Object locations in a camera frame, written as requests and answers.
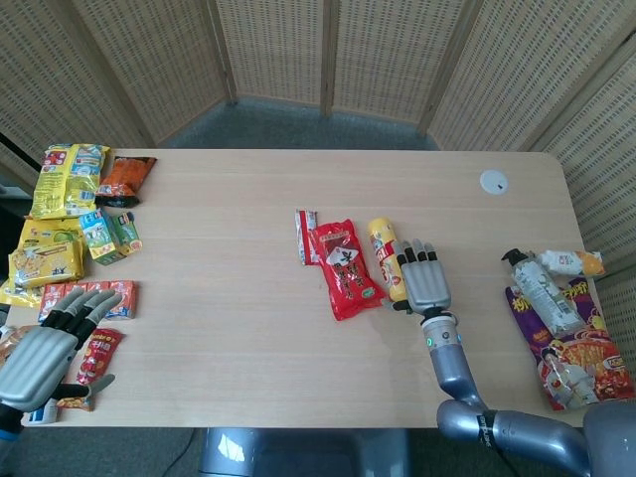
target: bottle cap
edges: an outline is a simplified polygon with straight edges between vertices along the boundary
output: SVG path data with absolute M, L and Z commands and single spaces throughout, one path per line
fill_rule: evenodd
M 517 263 L 519 263 L 520 261 L 523 261 L 525 259 L 527 259 L 528 256 L 523 253 L 522 251 L 519 251 L 518 248 L 512 248 L 510 250 L 508 250 L 506 252 L 506 254 L 504 256 L 502 256 L 502 260 L 508 260 L 510 262 L 510 264 L 512 266 L 515 266 Z

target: orange snack bag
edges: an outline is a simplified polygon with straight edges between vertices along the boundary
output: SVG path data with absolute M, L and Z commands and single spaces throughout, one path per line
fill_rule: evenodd
M 154 157 L 115 157 L 112 171 L 97 189 L 95 203 L 111 207 L 139 204 L 137 191 L 156 161 Z

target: white bottle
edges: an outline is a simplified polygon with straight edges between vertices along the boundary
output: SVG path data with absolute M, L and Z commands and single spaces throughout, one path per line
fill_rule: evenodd
M 555 338 L 571 335 L 585 326 L 578 312 L 538 263 L 517 248 L 509 250 L 502 258 L 506 259 L 513 266 L 513 279 Z

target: wicker screen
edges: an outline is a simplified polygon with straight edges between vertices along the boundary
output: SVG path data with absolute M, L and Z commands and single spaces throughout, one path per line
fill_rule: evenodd
M 636 381 L 636 270 L 596 282 L 607 330 Z
M 320 102 L 322 2 L 217 3 L 238 95 Z
M 461 0 L 341 0 L 334 110 L 417 123 Z
M 143 146 L 46 2 L 1 2 L 0 45 L 0 127 L 31 157 L 55 142 Z
M 441 149 L 518 150 L 634 9 L 486 0 L 429 132 Z
M 0 175 L 3 174 L 7 174 L 7 179 L 14 180 L 28 193 L 33 191 L 38 182 L 38 171 L 0 143 Z
M 225 95 L 199 0 L 75 0 L 160 142 Z
M 636 264 L 636 56 L 546 151 L 563 165 L 585 246 L 610 270 Z

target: red candy strip package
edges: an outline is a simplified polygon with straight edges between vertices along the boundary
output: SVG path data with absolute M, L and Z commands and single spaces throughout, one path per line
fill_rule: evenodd
M 79 366 L 77 382 L 89 385 L 101 378 L 123 337 L 123 333 L 109 328 L 97 328 L 93 331 Z M 91 411 L 94 409 L 94 397 L 65 397 L 58 401 L 58 407 Z

